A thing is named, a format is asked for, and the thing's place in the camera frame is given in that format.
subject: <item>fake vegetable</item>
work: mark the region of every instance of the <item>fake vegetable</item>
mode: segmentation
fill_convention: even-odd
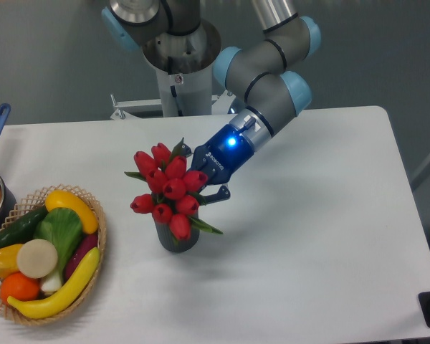
[[[34,236],[37,224],[48,214],[44,206],[31,210],[0,231],[0,249],[28,242]]]
[[[54,294],[62,287],[62,280],[57,267],[40,280],[40,290],[45,296]]]
[[[56,264],[56,248],[47,240],[34,239],[26,242],[17,254],[19,271],[30,278],[47,276]]]
[[[92,248],[97,247],[97,241],[98,238],[96,234],[90,234],[81,241],[81,244],[78,246],[77,250],[75,251],[75,254],[73,254],[72,258],[70,258],[69,262],[65,266],[64,277],[66,281],[70,278],[70,276],[72,276],[78,264],[81,262],[81,259]]]
[[[46,288],[46,283],[51,281],[49,277],[58,278],[62,285],[62,274],[65,265],[69,261],[73,252],[82,239],[82,224],[77,213],[68,208],[56,208],[51,210],[34,235],[35,239],[43,239],[52,243],[57,251],[57,273],[43,277],[41,281],[42,289]]]
[[[69,208],[77,213],[83,225],[85,234],[92,234],[97,231],[99,223],[89,206],[79,197],[69,191],[54,190],[44,202],[46,209],[51,211],[56,208]]]
[[[0,278],[7,278],[19,271],[16,258],[21,247],[22,244],[15,244],[0,249]]]

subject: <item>tulip bouquet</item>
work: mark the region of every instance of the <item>tulip bouquet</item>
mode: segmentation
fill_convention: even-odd
[[[139,214],[151,214],[157,224],[166,224],[174,244],[191,238],[191,228],[215,234],[220,230],[197,217],[199,206],[206,205],[199,191],[208,177],[200,171],[186,170],[183,139],[170,151],[164,144],[151,148],[153,156],[138,151],[134,155],[138,172],[127,176],[145,181],[150,193],[134,198],[131,209]]]

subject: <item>orange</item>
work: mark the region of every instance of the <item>orange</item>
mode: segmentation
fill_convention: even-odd
[[[0,298],[5,305],[9,306],[8,296],[20,301],[32,301],[38,298],[39,291],[40,286],[37,279],[28,278],[21,272],[16,272],[1,283]]]

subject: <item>metal cylinder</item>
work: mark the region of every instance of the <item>metal cylinder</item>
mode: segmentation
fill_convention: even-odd
[[[276,75],[269,74],[258,80],[250,91],[247,104],[263,116],[262,120],[268,124],[272,136],[297,115],[286,84]]]
[[[191,74],[169,75],[156,71],[164,117],[210,115],[212,66]]]
[[[252,149],[257,152],[263,145],[265,145],[272,136],[267,129],[266,124],[263,120],[252,111],[251,108],[245,108],[240,113],[238,113],[229,124],[235,127],[237,130],[242,130],[251,118],[255,120],[255,124],[245,130],[241,136],[245,138]]]
[[[292,0],[252,0],[263,30],[268,30],[297,15]]]
[[[220,49],[220,34],[205,20],[190,34],[165,33],[142,46],[147,61],[170,75],[203,70],[214,62]]]
[[[144,24],[155,17],[159,10],[159,0],[110,0],[115,14],[131,24]]]
[[[201,23],[200,0],[167,0],[167,4],[173,19],[169,34],[190,34]]]

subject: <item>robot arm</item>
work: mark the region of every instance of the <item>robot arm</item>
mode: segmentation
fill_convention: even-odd
[[[286,70],[320,46],[318,26],[299,17],[290,0],[252,3],[265,40],[245,52],[226,48],[214,63],[217,81],[247,106],[195,149],[191,169],[207,174],[207,185],[227,183],[312,100],[306,81]]]
[[[226,48],[216,59],[219,43],[214,41],[219,37],[209,36],[208,26],[198,39],[191,41],[194,33],[204,28],[199,0],[110,0],[110,8],[102,12],[110,31],[120,42],[128,40],[155,47],[155,55],[148,53],[149,47],[144,47],[145,57],[155,67],[169,75],[176,72],[193,75],[213,62],[217,81],[246,104],[228,124],[194,150],[191,169],[207,174],[207,185],[227,183],[238,168],[312,99],[306,81],[288,69],[320,46],[318,26],[311,18],[299,17],[292,0],[252,0],[252,5],[262,25],[264,41],[248,51]],[[211,44],[196,44],[204,35]],[[188,46],[198,45],[202,48],[188,50]],[[158,65],[157,59],[150,56],[157,56],[164,63]],[[181,61],[180,67],[168,68],[178,65],[175,61]],[[211,77],[205,82],[211,85]],[[210,102],[211,92],[207,98]],[[188,103],[195,102],[194,96],[189,99]],[[196,110],[194,114],[204,113]]]

